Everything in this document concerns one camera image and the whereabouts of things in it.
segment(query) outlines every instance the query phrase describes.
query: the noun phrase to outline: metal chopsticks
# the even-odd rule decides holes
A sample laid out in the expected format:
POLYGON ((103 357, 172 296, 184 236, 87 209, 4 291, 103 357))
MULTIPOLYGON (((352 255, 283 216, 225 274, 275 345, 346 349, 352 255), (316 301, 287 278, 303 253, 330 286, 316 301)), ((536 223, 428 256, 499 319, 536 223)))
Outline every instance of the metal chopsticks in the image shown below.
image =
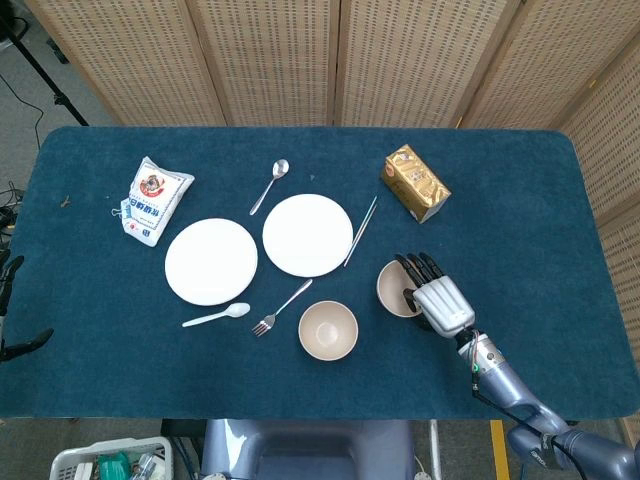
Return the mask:
POLYGON ((358 229, 358 233, 356 233, 356 237, 353 239, 353 243, 351 244, 351 250, 349 250, 349 254, 347 255, 346 260, 344 261, 343 267, 346 267, 347 263, 349 263, 349 259, 351 258, 351 255, 353 255, 353 252, 356 249, 358 242, 360 241, 360 237, 362 237, 364 230, 367 228, 367 225, 369 224, 369 220, 371 220, 371 217, 373 216, 373 212, 375 212, 376 208, 378 208, 378 204, 376 203, 377 201, 378 201, 378 196, 376 195, 375 197, 373 197, 373 201, 369 206, 369 210, 367 210, 367 213, 364 216, 362 223, 360 224, 360 228, 358 229))

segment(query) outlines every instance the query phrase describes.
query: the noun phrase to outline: metal fork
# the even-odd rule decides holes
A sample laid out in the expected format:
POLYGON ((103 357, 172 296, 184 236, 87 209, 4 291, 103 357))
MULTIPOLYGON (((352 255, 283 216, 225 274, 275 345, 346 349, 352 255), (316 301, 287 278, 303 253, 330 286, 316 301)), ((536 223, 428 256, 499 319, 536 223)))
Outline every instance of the metal fork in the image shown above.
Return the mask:
POLYGON ((253 329, 251 330, 256 337, 260 337, 262 335, 264 335, 265 333, 267 333, 269 330, 271 330, 271 328, 273 327, 273 324, 276 323, 276 315, 278 315, 282 310, 284 310, 284 307, 286 307, 287 305, 289 305, 294 298, 296 298, 298 295, 300 295, 302 292, 304 292, 307 288, 309 288, 309 285, 311 285, 311 283, 313 282, 313 279, 309 279, 306 282, 304 282, 302 284, 302 286, 296 290, 296 293, 294 293, 293 295, 291 295, 291 298, 289 300, 287 300, 285 302, 285 304, 283 306, 281 306, 276 313, 272 313, 271 315, 267 315, 266 317, 264 317, 262 320, 260 320, 255 327, 253 327, 253 329))

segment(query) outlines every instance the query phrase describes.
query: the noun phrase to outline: metal pole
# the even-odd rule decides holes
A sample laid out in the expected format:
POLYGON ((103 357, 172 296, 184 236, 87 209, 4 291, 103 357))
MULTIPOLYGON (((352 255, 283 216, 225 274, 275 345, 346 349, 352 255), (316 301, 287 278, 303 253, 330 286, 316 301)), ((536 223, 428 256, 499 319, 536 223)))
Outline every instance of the metal pole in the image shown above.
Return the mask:
POLYGON ((49 86, 49 88, 53 91, 53 101, 56 105, 63 105, 69 110, 69 113, 73 115, 73 118, 82 125, 83 127, 88 126, 89 124, 84 119, 80 112, 76 110, 76 107, 73 106, 69 98, 58 88, 58 85, 51 79, 51 77, 44 71, 44 69, 40 66, 38 61, 33 58, 31 52, 27 50, 27 48, 22 44, 20 39, 16 37, 11 27, 5 22, 4 18, 0 16, 0 31, 4 32, 7 37, 11 40, 11 42, 16 46, 16 48, 20 51, 22 56, 27 59, 27 61, 31 64, 33 69, 38 72, 38 75, 45 81, 45 83, 49 86))
POLYGON ((440 469, 440 440, 438 440, 438 421, 429 420, 429 445, 431 447, 431 477, 442 480, 440 469))

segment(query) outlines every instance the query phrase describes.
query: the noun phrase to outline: red logo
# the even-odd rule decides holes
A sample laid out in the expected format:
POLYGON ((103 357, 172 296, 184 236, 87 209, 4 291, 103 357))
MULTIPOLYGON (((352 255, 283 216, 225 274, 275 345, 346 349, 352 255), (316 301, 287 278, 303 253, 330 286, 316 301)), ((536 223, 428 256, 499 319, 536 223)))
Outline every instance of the red logo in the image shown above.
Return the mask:
POLYGON ((158 178, 157 175, 149 175, 149 178, 140 182, 140 191, 146 197, 157 197, 164 191, 162 185, 164 185, 164 178, 158 178))

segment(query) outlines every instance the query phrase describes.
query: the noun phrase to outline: bowl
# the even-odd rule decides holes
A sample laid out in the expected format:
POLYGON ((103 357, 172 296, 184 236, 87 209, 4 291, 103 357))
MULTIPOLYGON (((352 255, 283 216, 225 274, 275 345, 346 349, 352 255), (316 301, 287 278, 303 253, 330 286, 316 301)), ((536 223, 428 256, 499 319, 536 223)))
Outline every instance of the bowl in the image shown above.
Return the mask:
POLYGON ((378 300, 384 308, 396 317, 411 318, 420 315, 420 306, 416 305, 417 312, 412 312, 407 305, 402 292, 405 288, 415 290, 416 286, 404 271, 402 265, 397 260, 387 263, 378 275, 376 291, 378 300))
POLYGON ((302 314, 298 336, 312 357, 339 360, 353 350, 358 340, 358 322, 347 307, 325 300, 314 303, 302 314))

